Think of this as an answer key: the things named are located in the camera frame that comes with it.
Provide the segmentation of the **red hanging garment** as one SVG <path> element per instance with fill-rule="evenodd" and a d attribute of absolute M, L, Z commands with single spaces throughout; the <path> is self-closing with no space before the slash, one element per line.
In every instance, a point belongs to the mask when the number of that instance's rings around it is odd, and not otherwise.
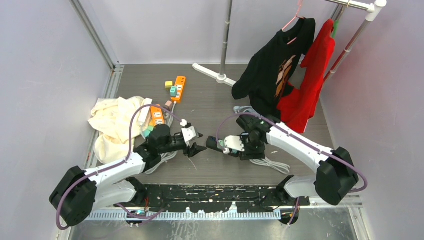
<path fill-rule="evenodd" d="M 335 51 L 333 31 L 334 21 L 328 19 L 302 60 L 300 67 L 306 71 L 300 88 L 294 88 L 289 95 L 283 96 L 277 105 L 281 121 L 299 134 L 306 131 L 309 119 L 315 115 L 325 83 L 325 72 Z"/>

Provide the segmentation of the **cream cloth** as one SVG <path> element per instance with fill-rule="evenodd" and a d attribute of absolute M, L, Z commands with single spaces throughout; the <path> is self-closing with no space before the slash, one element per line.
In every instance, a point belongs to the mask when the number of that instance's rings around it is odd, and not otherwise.
<path fill-rule="evenodd" d="M 109 164 L 122 159 L 127 156 L 129 149 L 134 148 L 134 143 L 129 146 L 129 142 L 141 134 L 146 118 L 141 117 L 142 111 L 136 114 L 133 121 L 132 117 L 141 106 L 152 102 L 152 99 L 141 96 L 97 100 L 88 123 L 99 132 L 94 154 L 100 163 Z"/>

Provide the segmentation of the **teal plug adapter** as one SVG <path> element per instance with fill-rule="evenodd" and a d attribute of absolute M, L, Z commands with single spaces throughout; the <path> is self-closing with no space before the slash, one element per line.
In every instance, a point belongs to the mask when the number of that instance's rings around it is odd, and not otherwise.
<path fill-rule="evenodd" d="M 149 130 L 149 129 L 146 129 L 146 130 L 144 130 L 143 132 L 142 132 L 142 136 L 143 136 L 143 138 L 144 139 L 146 139 L 147 137 L 149 137 L 149 135 L 151 134 L 151 130 Z"/>

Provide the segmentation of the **yellow adapter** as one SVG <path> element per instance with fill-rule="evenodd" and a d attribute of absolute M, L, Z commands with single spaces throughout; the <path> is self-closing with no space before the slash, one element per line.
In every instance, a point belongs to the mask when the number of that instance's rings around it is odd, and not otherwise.
<path fill-rule="evenodd" d="M 174 82 L 173 81 L 166 81 L 165 84 L 164 84 L 164 87 L 166 89 L 170 89 L 173 86 L 174 86 Z"/>

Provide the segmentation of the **orange power strip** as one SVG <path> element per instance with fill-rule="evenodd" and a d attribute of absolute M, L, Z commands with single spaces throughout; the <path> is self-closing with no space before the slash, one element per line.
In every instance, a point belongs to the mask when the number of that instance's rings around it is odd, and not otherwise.
<path fill-rule="evenodd" d="M 177 104 L 180 104 L 183 98 L 183 92 L 185 89 L 186 80 L 187 78 L 185 76 L 178 76 L 176 78 L 175 85 L 174 85 L 176 87 L 176 96 L 172 97 L 171 100 L 173 102 L 176 102 Z"/>
<path fill-rule="evenodd" d="M 150 107 L 150 114 L 151 114 L 151 123 L 152 126 L 157 126 L 157 125 L 163 125 L 166 123 L 165 118 L 164 118 L 164 114 L 163 114 L 163 110 L 159 107 L 159 105 L 157 106 L 151 106 Z"/>

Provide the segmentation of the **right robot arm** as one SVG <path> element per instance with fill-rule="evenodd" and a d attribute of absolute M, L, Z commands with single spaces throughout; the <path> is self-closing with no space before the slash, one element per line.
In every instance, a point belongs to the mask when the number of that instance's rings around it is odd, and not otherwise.
<path fill-rule="evenodd" d="M 291 205 L 300 197 L 320 197 L 337 206 L 348 194 L 361 192 L 368 186 L 365 176 L 354 166 L 350 153 L 343 147 L 322 146 L 281 121 L 254 113 L 241 113 L 236 123 L 244 131 L 240 137 L 242 157 L 256 159 L 265 145 L 271 145 L 313 171 L 309 176 L 288 176 L 278 185 L 277 198 L 283 205 Z"/>

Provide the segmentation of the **black hanging garment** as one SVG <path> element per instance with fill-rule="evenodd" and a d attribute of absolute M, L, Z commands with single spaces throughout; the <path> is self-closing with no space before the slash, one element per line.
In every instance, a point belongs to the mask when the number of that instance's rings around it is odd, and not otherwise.
<path fill-rule="evenodd" d="M 293 87 L 289 79 L 299 61 L 306 55 L 315 39 L 316 21 L 300 18 L 289 30 L 279 30 L 274 37 L 250 59 L 246 70 L 233 85 L 235 100 L 249 98 L 259 114 L 280 117 L 277 105 Z"/>

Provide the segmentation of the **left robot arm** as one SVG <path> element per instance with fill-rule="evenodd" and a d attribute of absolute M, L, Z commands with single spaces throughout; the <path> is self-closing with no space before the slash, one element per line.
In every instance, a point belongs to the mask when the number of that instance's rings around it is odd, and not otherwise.
<path fill-rule="evenodd" d="M 159 124 L 143 144 L 122 159 L 85 170 L 70 168 L 49 196 L 58 228 L 76 226 L 92 212 L 115 204 L 141 206 L 146 189 L 135 176 L 158 166 L 163 154 L 182 151 L 191 158 L 205 151 L 205 146 L 194 142 L 201 137 L 203 134 L 190 123 L 175 134 L 168 125 Z"/>

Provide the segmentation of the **black power strip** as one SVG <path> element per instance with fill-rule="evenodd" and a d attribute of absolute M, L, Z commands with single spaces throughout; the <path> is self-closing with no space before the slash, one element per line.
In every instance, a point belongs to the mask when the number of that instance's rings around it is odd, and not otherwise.
<path fill-rule="evenodd" d="M 207 138 L 207 140 L 206 140 L 206 147 L 208 149 L 214 150 L 216 152 L 220 152 L 220 153 L 223 153 L 223 154 L 227 154 L 228 155 L 230 153 L 229 150 L 226 149 L 226 148 L 219 148 L 219 146 L 218 146 L 218 140 L 219 139 L 217 139 L 214 136 L 209 136 Z"/>

